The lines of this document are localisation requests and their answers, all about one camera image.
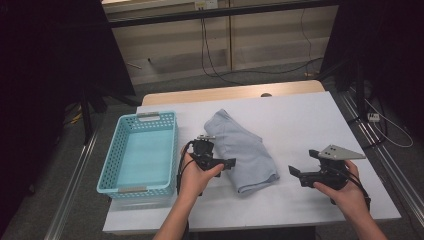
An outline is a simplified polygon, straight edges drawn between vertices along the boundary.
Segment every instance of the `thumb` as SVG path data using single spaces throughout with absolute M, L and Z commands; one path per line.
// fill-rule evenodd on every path
M 325 195 L 329 196 L 332 199 L 334 199 L 334 197 L 337 194 L 336 190 L 334 190 L 334 189 L 332 189 L 332 188 L 330 188 L 330 187 L 328 187 L 328 186 L 326 186 L 326 185 L 324 185 L 320 182 L 314 182 L 313 185 L 316 189 L 318 189 L 318 191 L 324 193 Z
M 218 173 L 220 173 L 222 170 L 224 169 L 224 164 L 218 164 L 215 167 L 207 170 L 205 173 L 208 176 L 209 179 L 212 179 L 213 177 L 215 177 L 216 175 L 218 175 Z

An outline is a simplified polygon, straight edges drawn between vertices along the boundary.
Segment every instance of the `basket handle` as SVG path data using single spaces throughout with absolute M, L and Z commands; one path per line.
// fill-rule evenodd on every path
M 159 112 L 137 113 L 140 122 L 158 121 L 160 120 Z
M 136 192 L 148 192 L 146 186 L 140 187 L 127 187 L 127 188 L 119 188 L 118 193 L 136 193 Z

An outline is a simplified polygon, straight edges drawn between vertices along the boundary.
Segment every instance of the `forearm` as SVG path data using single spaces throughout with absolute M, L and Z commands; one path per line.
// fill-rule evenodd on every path
M 348 219 L 360 240 L 387 240 L 377 223 L 367 214 L 361 218 Z
M 154 239 L 180 240 L 195 202 L 196 199 L 185 199 L 179 196 Z

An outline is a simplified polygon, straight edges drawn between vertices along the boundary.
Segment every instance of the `table surface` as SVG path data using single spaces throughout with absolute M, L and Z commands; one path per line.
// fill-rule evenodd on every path
M 212 96 L 213 101 L 208 101 L 210 98 L 206 97 L 206 93 Z M 229 94 L 230 99 L 222 100 L 225 99 L 223 93 Z M 263 93 L 270 93 L 273 97 L 260 98 Z M 226 174 L 213 179 L 191 212 L 191 231 L 305 226 L 344 221 L 338 208 L 331 205 L 326 196 L 314 189 L 302 188 L 299 180 L 289 174 L 287 167 L 292 165 L 302 171 L 317 171 L 318 162 L 309 157 L 308 150 L 322 150 L 329 144 L 363 153 L 331 95 L 324 92 L 319 82 L 153 94 L 146 96 L 145 100 L 147 102 L 144 101 L 137 112 L 176 111 L 179 148 L 204 133 L 203 123 L 214 112 L 225 108 L 239 124 L 264 138 L 264 145 L 281 176 L 272 186 L 246 196 L 236 193 Z M 373 199 L 373 217 L 377 220 L 399 218 L 399 212 L 369 161 L 355 163 Z M 168 203 L 157 206 L 140 205 L 137 200 L 114 199 L 103 231 L 115 234 L 154 232 L 165 219 L 174 199 L 175 196 Z

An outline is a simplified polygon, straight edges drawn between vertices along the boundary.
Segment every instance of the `folded cloth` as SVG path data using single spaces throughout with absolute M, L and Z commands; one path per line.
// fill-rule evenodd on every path
M 280 178 L 262 138 L 244 129 L 224 109 L 205 123 L 205 130 L 216 137 L 215 151 L 220 157 L 236 158 L 228 174 L 238 193 L 257 191 Z

